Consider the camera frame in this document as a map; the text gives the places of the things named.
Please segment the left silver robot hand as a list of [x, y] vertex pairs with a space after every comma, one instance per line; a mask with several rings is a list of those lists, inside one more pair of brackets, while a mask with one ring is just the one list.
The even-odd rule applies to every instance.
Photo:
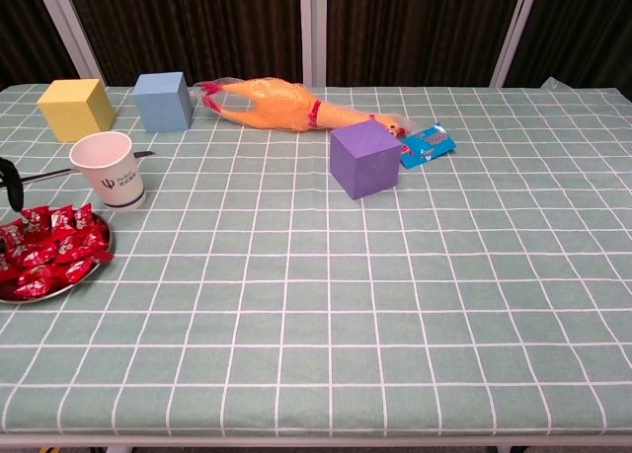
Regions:
[[5, 188], [11, 208], [20, 212], [24, 207], [24, 187], [15, 165], [0, 157], [0, 187]]

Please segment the white paper cup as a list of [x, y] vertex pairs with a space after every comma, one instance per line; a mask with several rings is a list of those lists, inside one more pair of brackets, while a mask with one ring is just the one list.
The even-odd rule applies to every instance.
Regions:
[[118, 131], [85, 136], [69, 152], [72, 165], [113, 211], [131, 211], [146, 198], [131, 139]]

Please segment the silver table knife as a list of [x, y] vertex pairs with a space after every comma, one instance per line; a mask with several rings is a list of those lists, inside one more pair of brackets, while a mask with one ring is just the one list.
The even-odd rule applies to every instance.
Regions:
[[[146, 150], [146, 151], [138, 151], [138, 152], [134, 152], [133, 156], [135, 159], [140, 159], [140, 158], [145, 158], [145, 157], [150, 157], [150, 156], [155, 156], [156, 153], [154, 151], [151, 150]], [[56, 178], [56, 177], [61, 177], [61, 176], [65, 176], [65, 175], [70, 175], [70, 174], [76, 174], [76, 173], [80, 173], [80, 170], [78, 168], [68, 168], [68, 169], [62, 169], [62, 170], [57, 170], [57, 171], [53, 171], [53, 172], [47, 172], [44, 174], [40, 174], [40, 175], [34, 175], [34, 176], [29, 176], [29, 177], [25, 177], [25, 178], [20, 178], [20, 182], [23, 185], [26, 184], [30, 184], [30, 183], [34, 183], [34, 182], [39, 182], [39, 181], [45, 181], [45, 180], [49, 180], [52, 178]]]

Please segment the yellow foam cube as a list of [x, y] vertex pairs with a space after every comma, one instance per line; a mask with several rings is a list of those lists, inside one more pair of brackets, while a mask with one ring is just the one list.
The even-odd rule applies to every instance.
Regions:
[[55, 80], [38, 99], [38, 106], [60, 142], [76, 142], [107, 131], [115, 119], [114, 108], [98, 78]]

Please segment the metal bowl of red candies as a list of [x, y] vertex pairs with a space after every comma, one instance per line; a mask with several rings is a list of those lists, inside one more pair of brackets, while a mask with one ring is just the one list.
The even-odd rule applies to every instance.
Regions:
[[[42, 264], [42, 265], [39, 265], [37, 267], [21, 268], [21, 275], [20, 275], [18, 280], [14, 281], [14, 282], [8, 282], [8, 283], [1, 283], [0, 284], [0, 303], [12, 303], [12, 304], [33, 303], [33, 302], [45, 300], [45, 299], [48, 299], [48, 298], [52, 298], [54, 296], [60, 295], [63, 292], [74, 288], [81, 281], [87, 279], [87, 277], [90, 274], [92, 274], [97, 268], [99, 268], [102, 264], [106, 264], [106, 263], [110, 262], [112, 260], [112, 258], [113, 258], [113, 254], [111, 252], [111, 248], [112, 248], [112, 245], [114, 243], [114, 235], [111, 232], [110, 227], [108, 226], [108, 224], [105, 222], [105, 220], [101, 216], [99, 216], [97, 214], [93, 214], [93, 215], [94, 215], [94, 219], [95, 219], [95, 226], [100, 227], [102, 230], [104, 230], [106, 232], [106, 234], [109, 236], [109, 243], [110, 244], [109, 244], [109, 250], [107, 252], [100, 252], [100, 253], [96, 253], [96, 254], [88, 254], [88, 257], [86, 259], [84, 259], [84, 260], [91, 259], [95, 263], [92, 266], [91, 270], [83, 278], [81, 278], [79, 281], [77, 281], [74, 284], [70, 284], [70, 283], [68, 283], [65, 280], [64, 273], [67, 270], [67, 268], [73, 263], [70, 263], [70, 264], [55, 264], [53, 261], [50, 261], [47, 264]], [[84, 237], [84, 235], [88, 231], [89, 230], [84, 230], [84, 231], [77, 231], [77, 230], [75, 230], [70, 235], [81, 235], [81, 236]], [[7, 251], [7, 250], [1, 251], [0, 252], [0, 259], [4, 259], [7, 262], [10, 262], [11, 264], [18, 264], [18, 265], [20, 265], [21, 254], [29, 246], [31, 246], [31, 245], [52, 245], [52, 244], [54, 244], [56, 246], [56, 248], [58, 248], [59, 242], [61, 240], [54, 241], [54, 240], [52, 240], [52, 238], [50, 236], [43, 236], [43, 237], [41, 237], [41, 238], [39, 238], [39, 239], [37, 239], [37, 240], [35, 240], [33, 242], [28, 242], [27, 244], [20, 245], [20, 246], [16, 247], [15, 249], [12, 249], [12, 250], [9, 250], [9, 251]], [[17, 300], [17, 299], [15, 299], [12, 296], [13, 290], [16, 289], [17, 287], [26, 284], [30, 280], [41, 278], [41, 277], [50, 277], [50, 278], [52, 278], [54, 280], [54, 286], [53, 286], [52, 290], [48, 294], [44, 295], [42, 298], [35, 299], [35, 300]]]

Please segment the dark brown partition panel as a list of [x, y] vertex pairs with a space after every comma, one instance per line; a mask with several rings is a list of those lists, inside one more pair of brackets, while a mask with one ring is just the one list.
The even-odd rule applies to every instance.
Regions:
[[517, 0], [327, 0], [327, 83], [487, 86]]
[[632, 0], [534, 0], [505, 85], [550, 77], [615, 88], [632, 102]]
[[72, 0], [111, 86], [141, 73], [302, 79], [300, 0]]
[[77, 76], [42, 0], [0, 0], [0, 91]]

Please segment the light blue foam cube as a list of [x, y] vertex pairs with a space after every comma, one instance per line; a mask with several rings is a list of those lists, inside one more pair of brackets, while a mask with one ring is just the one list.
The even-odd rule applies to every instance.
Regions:
[[147, 132], [189, 128], [194, 109], [182, 71], [140, 74], [132, 95]]

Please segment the orange rubber chicken toy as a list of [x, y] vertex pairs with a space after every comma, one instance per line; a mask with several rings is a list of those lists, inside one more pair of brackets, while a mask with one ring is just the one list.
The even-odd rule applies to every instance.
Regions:
[[[301, 84], [279, 78], [241, 80], [224, 77], [199, 82], [196, 87], [198, 99], [206, 108], [233, 122], [259, 129], [336, 129], [374, 120], [398, 138], [419, 130], [415, 123], [401, 115], [362, 112], [332, 104], [319, 99]], [[219, 93], [238, 95], [248, 100], [252, 107], [232, 111], [213, 98]]]

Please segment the green checked tablecloth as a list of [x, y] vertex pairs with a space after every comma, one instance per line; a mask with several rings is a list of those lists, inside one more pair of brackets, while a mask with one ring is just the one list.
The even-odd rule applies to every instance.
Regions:
[[324, 132], [196, 108], [115, 129], [143, 206], [113, 260], [0, 304], [0, 441], [30, 435], [632, 437], [632, 102], [619, 92], [330, 88], [455, 150], [349, 198]]

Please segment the purple foam cube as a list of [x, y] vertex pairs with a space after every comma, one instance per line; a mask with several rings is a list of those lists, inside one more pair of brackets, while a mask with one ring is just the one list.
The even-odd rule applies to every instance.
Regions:
[[330, 172], [353, 200], [394, 188], [400, 155], [400, 141], [375, 120], [331, 132]]

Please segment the blue snack packet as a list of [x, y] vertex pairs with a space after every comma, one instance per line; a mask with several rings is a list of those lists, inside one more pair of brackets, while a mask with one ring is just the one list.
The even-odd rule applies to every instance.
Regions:
[[405, 169], [421, 166], [455, 149], [448, 131], [439, 123], [401, 140], [400, 162]]

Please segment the white partition frame post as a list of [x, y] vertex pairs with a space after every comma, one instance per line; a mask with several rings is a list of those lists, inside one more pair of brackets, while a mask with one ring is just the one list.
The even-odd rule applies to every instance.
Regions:
[[502, 88], [505, 85], [533, 2], [534, 0], [517, 0], [515, 4], [513, 16], [490, 81], [492, 88]]
[[300, 0], [302, 81], [325, 87], [327, 81], [327, 0]]
[[106, 79], [71, 0], [42, 0], [81, 78]]

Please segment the white table frame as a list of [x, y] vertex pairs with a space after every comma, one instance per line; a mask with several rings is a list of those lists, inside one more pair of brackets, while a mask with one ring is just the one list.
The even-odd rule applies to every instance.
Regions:
[[632, 434], [387, 437], [197, 437], [155, 435], [0, 433], [2, 447], [431, 447], [431, 446], [632, 446]]

